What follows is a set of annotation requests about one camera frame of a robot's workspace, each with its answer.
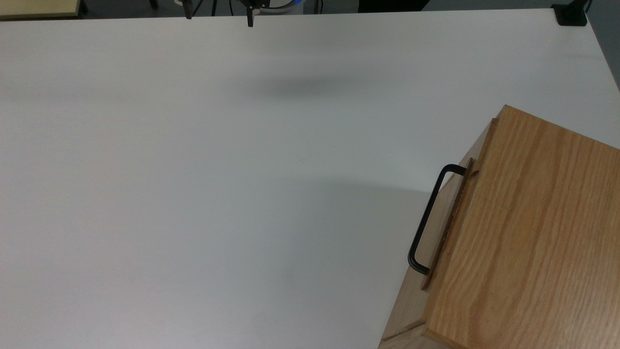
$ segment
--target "wood grain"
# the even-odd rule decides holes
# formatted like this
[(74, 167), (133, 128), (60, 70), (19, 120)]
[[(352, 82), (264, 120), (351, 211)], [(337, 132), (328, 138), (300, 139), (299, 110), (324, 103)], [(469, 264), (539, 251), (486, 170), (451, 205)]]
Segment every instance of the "wood grain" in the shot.
[[(482, 155), (484, 145), (489, 142), (487, 138), (491, 138), (495, 130), (494, 125), (494, 122), (491, 122), (484, 129), (480, 137), (467, 152), (466, 157), (459, 162), (459, 165), (467, 166), (467, 162), (470, 158), (478, 159), (478, 157)], [(451, 176), (437, 195), (435, 205), (428, 218), (426, 229), (418, 248), (419, 253), (417, 258), (419, 258), (422, 263), (428, 262), (428, 265), (430, 265), (434, 257), (433, 253), (436, 251), (439, 244), (439, 239), (442, 238), (443, 233), (447, 233), (445, 232), (446, 221), (452, 209), (454, 198), (458, 193), (461, 179), (460, 176)], [(441, 273), (441, 271), (445, 269), (445, 265), (442, 266), (441, 261), (438, 260), (436, 268), (438, 268), (436, 272)], [(425, 280), (426, 277), (422, 274), (411, 268), (407, 268), (405, 278), (401, 284), (401, 289), (396, 297), (394, 307), (392, 308), (392, 313), (383, 335), (381, 336), (382, 340), (392, 338), (424, 323), (423, 314), (427, 305), (429, 293), (421, 290), (420, 287)]]
[(505, 107), (423, 334), (620, 348), (620, 150)]
[(479, 169), (481, 164), (484, 164), (486, 153), (490, 147), (490, 144), (495, 135), (495, 130), (497, 129), (498, 120), (493, 119), (484, 131), (480, 134), (480, 137), (476, 140), (473, 146), (469, 149), (465, 157), (459, 162), (461, 166), (465, 164), (465, 161), (469, 161), (469, 159), (474, 158), (474, 169), (467, 179), (467, 183), (463, 188), (462, 198), (459, 207), (457, 207), (457, 211), (454, 213), (454, 219), (452, 222), (452, 226), (450, 231), (448, 232), (448, 236), (446, 238), (445, 246), (441, 251), (441, 255), (438, 259), (435, 277), (431, 280), (431, 283), (428, 286), (429, 297), (427, 301), (427, 306), (422, 314), (422, 321), (426, 322), (428, 316), (430, 315), (430, 311), (437, 299), (437, 295), (439, 295), (439, 290), (441, 289), (441, 284), (443, 282), (443, 278), (445, 277), (446, 270), (448, 269), (448, 265), (450, 264), (452, 253), (454, 252), (454, 246), (459, 236), (459, 232), (463, 225), (463, 220), (465, 216), (467, 216), (467, 209), (469, 208), (469, 204), (474, 195), (474, 191), (476, 190), (476, 184), (478, 182)]
[[(460, 179), (460, 176), (450, 177), (437, 194), (435, 205), (428, 216), (426, 228), (416, 253), (416, 259), (423, 265), (431, 265), (448, 218), (448, 213), (454, 201), (454, 196), (461, 182)], [(392, 313), (381, 336), (383, 340), (406, 332), (422, 323), (420, 319), (427, 303), (428, 293), (422, 291), (420, 286), (425, 280), (426, 277), (424, 275), (412, 268), (407, 268), (398, 296), (396, 296)]]
[(0, 19), (78, 15), (79, 0), (0, 1)]
[(448, 349), (448, 347), (422, 337), (422, 326), (418, 326), (390, 340), (381, 342), (378, 349)]

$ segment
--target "drawer handle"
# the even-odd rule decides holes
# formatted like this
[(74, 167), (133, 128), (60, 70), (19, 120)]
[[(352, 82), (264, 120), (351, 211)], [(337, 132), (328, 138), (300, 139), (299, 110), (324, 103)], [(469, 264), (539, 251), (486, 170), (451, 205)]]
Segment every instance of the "drawer handle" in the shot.
[(439, 189), (441, 188), (441, 182), (443, 182), (443, 178), (446, 176), (446, 173), (452, 172), (462, 176), (465, 174), (465, 170), (465, 167), (454, 164), (444, 166), (439, 173), (439, 178), (437, 178), (437, 182), (435, 183), (433, 192), (430, 195), (430, 199), (428, 199), (427, 207), (424, 210), (424, 214), (422, 215), (420, 225), (418, 226), (418, 231), (416, 231), (415, 233), (414, 242), (411, 244), (411, 249), (409, 249), (409, 256), (407, 258), (411, 268), (413, 268), (413, 270), (417, 271), (422, 275), (428, 275), (430, 269), (426, 266), (421, 265), (420, 263), (418, 263), (418, 261), (415, 260), (415, 251), (418, 249), (418, 244), (420, 243), (420, 239), (422, 238), (422, 233), (424, 233), (424, 227), (426, 227), (428, 216), (430, 216), (430, 211), (433, 209), (433, 205), (435, 204), (435, 199), (437, 198), (437, 194), (439, 193)]

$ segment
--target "white table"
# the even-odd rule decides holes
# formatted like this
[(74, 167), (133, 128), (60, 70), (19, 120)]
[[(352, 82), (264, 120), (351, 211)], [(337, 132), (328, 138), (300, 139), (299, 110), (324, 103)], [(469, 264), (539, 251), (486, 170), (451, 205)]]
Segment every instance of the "white table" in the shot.
[(620, 147), (550, 9), (0, 23), (0, 347), (376, 347), (504, 104)]

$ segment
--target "wooden drawer front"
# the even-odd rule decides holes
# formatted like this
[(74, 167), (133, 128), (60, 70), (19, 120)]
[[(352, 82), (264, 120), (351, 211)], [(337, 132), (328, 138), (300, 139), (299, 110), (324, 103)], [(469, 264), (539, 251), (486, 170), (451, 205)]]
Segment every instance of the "wooden drawer front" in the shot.
[[(467, 166), (471, 164), (470, 160), (477, 159), (480, 156), (478, 162), (473, 162), (473, 169), (470, 169), (468, 172), (472, 173), (472, 175), (477, 168), (477, 164), (482, 161), (481, 156), (484, 154), (482, 150), (484, 145), (490, 142), (489, 139), (492, 137), (494, 125), (495, 119), (484, 130), (478, 141), (459, 163), (461, 166)], [(454, 215), (454, 212), (452, 212), (453, 209), (455, 212), (463, 209), (463, 202), (467, 203), (473, 192), (473, 189), (467, 189), (467, 187), (470, 187), (469, 184), (467, 184), (467, 187), (461, 188), (462, 178), (463, 177), (459, 175), (454, 175), (450, 177), (441, 188), (435, 200), (433, 210), (428, 218), (420, 245), (418, 246), (416, 259), (424, 265), (431, 266), (431, 272), (429, 273), (429, 277), (431, 278), (442, 278), (442, 272), (445, 270), (445, 265), (447, 264), (446, 260), (449, 260), (449, 258), (443, 257), (441, 250), (437, 250), (440, 241), (442, 239), (445, 240), (445, 244), (443, 245), (445, 248), (450, 248), (450, 244), (453, 245), (454, 237), (450, 237), (450, 231), (454, 230), (455, 225), (446, 226), (446, 221), (451, 213)], [(467, 194), (469, 196), (460, 197), (458, 200), (460, 205), (458, 205), (458, 207), (453, 207), (460, 189), (462, 190), (461, 194)], [(428, 290), (438, 289), (437, 283), (432, 280), (430, 281)], [(425, 323), (425, 308), (429, 300), (428, 290), (422, 290), (422, 288), (425, 288), (423, 287), (425, 285), (428, 285), (426, 276), (411, 268), (407, 269), (405, 278), (401, 284), (401, 289), (396, 297), (394, 307), (392, 308), (392, 313), (387, 322), (385, 331), (383, 332), (383, 336), (381, 337), (382, 342), (388, 341)]]
[(448, 349), (431, 339), (422, 337), (423, 325), (381, 342), (379, 349)]

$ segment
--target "chair leg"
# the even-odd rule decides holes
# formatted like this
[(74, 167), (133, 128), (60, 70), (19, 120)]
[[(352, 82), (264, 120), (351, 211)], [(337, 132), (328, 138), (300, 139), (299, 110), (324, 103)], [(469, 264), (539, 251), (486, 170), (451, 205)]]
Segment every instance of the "chair leg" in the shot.
[(84, 0), (79, 0), (78, 12), (80, 12), (81, 14), (88, 13), (88, 6), (86, 6), (86, 2)]

